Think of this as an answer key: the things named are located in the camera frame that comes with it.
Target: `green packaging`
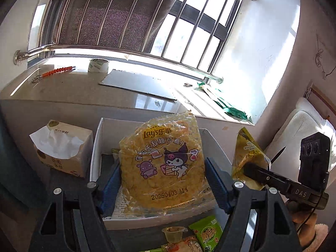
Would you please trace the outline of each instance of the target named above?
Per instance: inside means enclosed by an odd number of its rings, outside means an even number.
[[[215,249],[223,230],[214,215],[193,223],[189,228],[194,232],[204,252]]]

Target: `snack package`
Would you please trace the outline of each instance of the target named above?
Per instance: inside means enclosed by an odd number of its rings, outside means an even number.
[[[165,244],[162,249],[163,252],[202,252],[195,236],[186,237],[177,244]]]
[[[237,136],[235,157],[232,163],[232,178],[245,183],[249,188],[261,190],[264,185],[244,175],[244,165],[253,162],[263,169],[270,169],[270,159],[263,153],[246,128]]]
[[[119,145],[125,213],[182,207],[211,192],[192,113],[151,119]]]
[[[214,215],[191,224],[189,228],[196,235],[204,252],[211,252],[214,250],[223,233],[222,228]]]

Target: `black cable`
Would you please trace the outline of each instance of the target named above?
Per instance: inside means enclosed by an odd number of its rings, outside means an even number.
[[[325,74],[323,65],[320,61],[320,59],[322,58],[323,49],[319,48],[319,38],[318,38],[318,35],[317,35],[317,31],[316,31],[316,41],[317,41],[317,53],[315,55],[315,64],[316,64],[317,67],[322,67],[322,73]],[[329,76],[335,69],[336,69],[336,65],[335,65],[334,69],[332,69],[332,71],[329,74],[326,74],[326,77]]]
[[[335,68],[336,68],[336,65],[335,65],[334,69],[332,69],[332,71],[329,74],[326,74],[326,76],[329,76],[335,70]]]
[[[315,212],[317,206],[318,206],[319,203],[320,203],[320,200],[321,200],[321,198],[322,198],[322,196],[323,196],[324,191],[325,191],[325,189],[321,192],[320,198],[319,198],[319,200],[317,201],[316,205],[314,206],[312,212],[309,214],[309,216],[307,217],[307,219],[305,219],[305,221],[303,222],[303,224],[299,226],[299,228],[297,229],[296,233],[298,233],[298,232],[300,231],[301,227],[302,227],[302,226],[309,220],[309,218],[313,215],[313,213]]]

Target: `tissue box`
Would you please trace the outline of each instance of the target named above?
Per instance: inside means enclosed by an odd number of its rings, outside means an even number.
[[[30,137],[38,158],[46,166],[85,177],[93,147],[91,130],[50,120]]]

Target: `orange tool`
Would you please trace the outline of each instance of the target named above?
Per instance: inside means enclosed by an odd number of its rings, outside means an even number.
[[[34,77],[31,81],[32,81],[33,83],[36,83],[36,82],[39,82],[40,79],[43,78],[43,77],[50,76],[50,75],[53,75],[53,74],[55,74],[55,73],[62,72],[62,71],[73,70],[73,69],[75,69],[75,68],[76,68],[75,66],[68,66],[68,67],[63,67],[63,68],[54,69],[54,70],[52,70],[52,71],[49,71],[49,72],[44,73],[43,75],[37,75],[37,76]]]

